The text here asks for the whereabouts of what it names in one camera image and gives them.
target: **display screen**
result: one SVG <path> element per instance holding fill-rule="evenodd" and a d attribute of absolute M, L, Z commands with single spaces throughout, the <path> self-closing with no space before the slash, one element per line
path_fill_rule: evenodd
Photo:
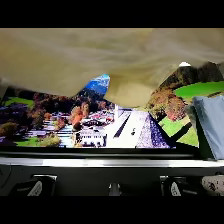
<path fill-rule="evenodd" d="M 169 149 L 179 142 L 198 147 L 185 108 L 194 96 L 224 92 L 223 76 L 214 65 L 180 67 L 138 108 L 103 98 L 110 83 L 107 74 L 73 97 L 9 87 L 0 107 L 0 145 Z"/>

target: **beige cloth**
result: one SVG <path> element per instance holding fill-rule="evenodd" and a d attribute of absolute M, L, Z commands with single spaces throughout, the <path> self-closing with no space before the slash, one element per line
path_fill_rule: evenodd
<path fill-rule="evenodd" d="M 181 62 L 224 61 L 224 29 L 0 29 L 0 77 L 7 84 L 72 96 L 109 74 L 105 98 L 145 105 Z"/>

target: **mountain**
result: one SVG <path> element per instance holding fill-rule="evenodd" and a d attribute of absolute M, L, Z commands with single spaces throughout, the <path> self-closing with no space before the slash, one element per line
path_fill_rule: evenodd
<path fill-rule="evenodd" d="M 99 76 L 91 80 L 85 87 L 97 93 L 105 94 L 109 86 L 110 78 L 108 75 Z"/>

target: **green field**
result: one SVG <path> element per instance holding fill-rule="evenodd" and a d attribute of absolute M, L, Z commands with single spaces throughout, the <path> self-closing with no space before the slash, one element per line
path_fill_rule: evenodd
<path fill-rule="evenodd" d="M 216 92 L 224 91 L 224 81 L 196 83 L 184 86 L 175 91 L 176 95 L 184 99 L 191 99 L 194 96 L 206 96 Z"/>
<path fill-rule="evenodd" d="M 172 122 L 167 117 L 159 122 L 159 125 L 162 126 L 163 130 L 167 133 L 168 136 L 173 136 L 176 134 L 185 124 L 189 122 L 188 116 L 180 121 Z M 198 136 L 194 128 L 191 127 L 188 132 L 181 137 L 178 142 L 198 146 Z"/>
<path fill-rule="evenodd" d="M 27 104 L 27 106 L 32 109 L 34 106 L 34 101 L 33 100 L 26 100 L 23 98 L 19 97 L 9 97 L 9 100 L 5 102 L 5 106 L 9 106 L 12 103 L 22 103 L 22 104 Z"/>
<path fill-rule="evenodd" d="M 31 137 L 27 139 L 26 141 L 21 142 L 15 142 L 18 146 L 38 146 L 38 138 L 37 137 Z"/>

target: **cable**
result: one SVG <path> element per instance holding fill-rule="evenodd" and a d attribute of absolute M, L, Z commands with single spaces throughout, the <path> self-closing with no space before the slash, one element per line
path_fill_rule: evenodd
<path fill-rule="evenodd" d="M 11 173 L 12 173 L 12 165 L 10 164 L 9 175 L 6 178 L 5 182 L 2 184 L 1 189 L 7 184 L 8 180 L 9 180 L 9 177 L 11 176 Z"/>

